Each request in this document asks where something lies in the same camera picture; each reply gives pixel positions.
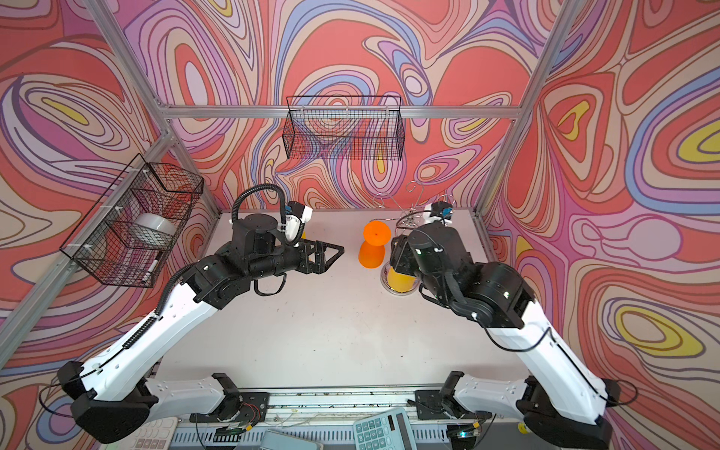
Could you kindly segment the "yellow wine glass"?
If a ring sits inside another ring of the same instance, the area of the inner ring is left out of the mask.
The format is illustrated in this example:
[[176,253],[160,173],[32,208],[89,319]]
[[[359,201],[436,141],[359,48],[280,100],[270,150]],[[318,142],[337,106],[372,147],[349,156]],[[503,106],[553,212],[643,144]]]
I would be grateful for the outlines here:
[[398,273],[392,266],[387,268],[385,283],[389,292],[391,294],[396,294],[397,296],[411,294],[418,288],[419,285],[419,282],[415,277]]

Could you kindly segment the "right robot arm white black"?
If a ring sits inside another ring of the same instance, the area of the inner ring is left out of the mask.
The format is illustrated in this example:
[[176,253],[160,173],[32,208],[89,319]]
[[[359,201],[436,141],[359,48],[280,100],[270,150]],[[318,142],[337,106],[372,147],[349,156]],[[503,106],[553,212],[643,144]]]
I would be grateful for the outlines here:
[[554,446],[609,448],[613,428],[605,412],[622,389],[574,354],[515,268],[474,262],[459,232],[440,221],[393,238],[391,249],[392,268],[418,279],[425,300],[480,326],[496,348],[515,354],[529,371],[510,382],[453,371],[439,392],[441,414],[498,414]]

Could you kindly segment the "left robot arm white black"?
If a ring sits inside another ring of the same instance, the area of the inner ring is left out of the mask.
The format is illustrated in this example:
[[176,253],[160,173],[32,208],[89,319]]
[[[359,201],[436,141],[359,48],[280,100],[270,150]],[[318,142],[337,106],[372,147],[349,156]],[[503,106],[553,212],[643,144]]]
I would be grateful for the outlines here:
[[304,238],[312,214],[310,206],[287,201],[275,184],[242,192],[232,205],[228,243],[172,275],[157,307],[113,345],[57,372],[72,400],[69,416],[75,424],[112,444],[158,419],[197,414],[233,420],[244,401],[227,374],[185,382],[152,382],[146,375],[187,333],[236,298],[249,292],[264,296],[261,279],[326,273],[344,249]]

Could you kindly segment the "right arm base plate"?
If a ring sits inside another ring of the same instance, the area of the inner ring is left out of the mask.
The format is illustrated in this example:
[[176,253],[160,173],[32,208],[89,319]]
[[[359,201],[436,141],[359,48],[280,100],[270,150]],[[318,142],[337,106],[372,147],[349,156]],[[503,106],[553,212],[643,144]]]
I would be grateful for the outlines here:
[[493,418],[492,412],[471,412],[462,407],[450,394],[441,390],[415,390],[414,398],[407,400],[414,407],[420,420],[479,420],[484,422]]

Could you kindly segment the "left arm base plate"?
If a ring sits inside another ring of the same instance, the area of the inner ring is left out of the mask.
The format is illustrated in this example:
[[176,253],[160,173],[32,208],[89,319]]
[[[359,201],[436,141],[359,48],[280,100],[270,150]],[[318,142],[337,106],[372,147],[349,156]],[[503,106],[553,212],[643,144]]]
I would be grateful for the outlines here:
[[231,415],[221,417],[219,414],[191,414],[189,422],[193,424],[251,423],[257,425],[266,420],[269,400],[269,392],[241,391],[239,399],[231,404]]

